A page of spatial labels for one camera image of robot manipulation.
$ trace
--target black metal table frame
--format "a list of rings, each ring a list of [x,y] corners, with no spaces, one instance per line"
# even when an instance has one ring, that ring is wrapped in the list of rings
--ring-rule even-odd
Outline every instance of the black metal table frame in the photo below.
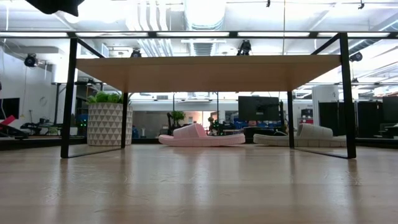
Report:
[[[322,33],[335,34],[332,38],[321,35]],[[355,35],[348,37],[348,34],[355,33]],[[69,140],[70,140],[70,123],[73,100],[73,86],[76,69],[76,52],[77,44],[79,43],[84,48],[89,50],[97,57],[104,58],[104,55],[89,46],[81,38],[84,39],[329,39],[321,47],[316,49],[312,55],[317,55],[332,43],[337,40],[340,41],[340,60],[341,60],[341,74],[343,80],[343,98],[345,104],[345,122],[346,122],[346,142],[347,142],[347,156],[341,156],[333,153],[319,152],[301,148],[295,148],[294,145],[294,127],[293,127],[293,96],[292,91],[287,92],[288,117],[289,117],[289,147],[291,149],[311,152],[315,154],[322,154],[326,156],[333,156],[343,159],[353,159],[356,157],[355,146],[355,115],[354,104],[351,92],[351,72],[349,68],[349,48],[348,39],[398,39],[398,32],[322,32],[322,31],[96,31],[96,32],[35,32],[35,31],[2,31],[0,38],[8,39],[70,39],[70,53],[68,66],[68,81],[66,84],[65,107],[63,113],[63,132],[61,145],[61,158],[73,158],[85,156],[90,154],[97,154],[102,152],[115,151],[125,148],[126,139],[126,121],[127,121],[127,100],[123,101],[123,120],[122,120],[122,145],[115,149],[109,149],[99,152],[89,152],[84,154],[69,155]],[[124,99],[128,99],[128,93],[123,93]]]

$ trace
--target wooden floor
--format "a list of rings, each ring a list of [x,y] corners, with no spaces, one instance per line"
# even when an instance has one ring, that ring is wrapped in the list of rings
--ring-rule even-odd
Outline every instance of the wooden floor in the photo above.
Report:
[[[254,145],[59,154],[0,152],[0,223],[398,222],[397,150],[359,148],[356,160]]]

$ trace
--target geometric patterned planter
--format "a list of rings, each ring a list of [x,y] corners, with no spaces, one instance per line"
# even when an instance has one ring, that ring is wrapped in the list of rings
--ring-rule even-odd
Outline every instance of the geometric patterned planter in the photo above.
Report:
[[[123,104],[93,103],[88,105],[87,144],[121,146]],[[127,107],[126,145],[131,144],[132,106]]]

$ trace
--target green plant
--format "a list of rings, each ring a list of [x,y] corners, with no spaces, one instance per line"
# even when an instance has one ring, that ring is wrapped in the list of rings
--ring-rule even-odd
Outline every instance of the green plant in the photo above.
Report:
[[[185,119],[185,113],[182,112],[182,111],[173,111],[172,112],[172,117],[173,117],[175,122],[178,122],[180,120]]]
[[[87,103],[123,103],[123,96],[119,93],[105,93],[99,91],[95,96],[89,96]]]

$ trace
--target monitor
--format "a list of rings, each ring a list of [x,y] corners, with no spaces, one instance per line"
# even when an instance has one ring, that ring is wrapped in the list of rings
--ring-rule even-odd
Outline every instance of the monitor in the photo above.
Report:
[[[278,97],[239,96],[239,119],[245,121],[279,121]]]
[[[0,108],[0,119],[6,119],[9,116],[13,115],[15,119],[19,119],[19,98],[9,98],[9,99],[0,99],[0,105],[2,103],[2,108],[6,117]]]
[[[398,122],[398,96],[383,97],[383,115],[386,122]]]

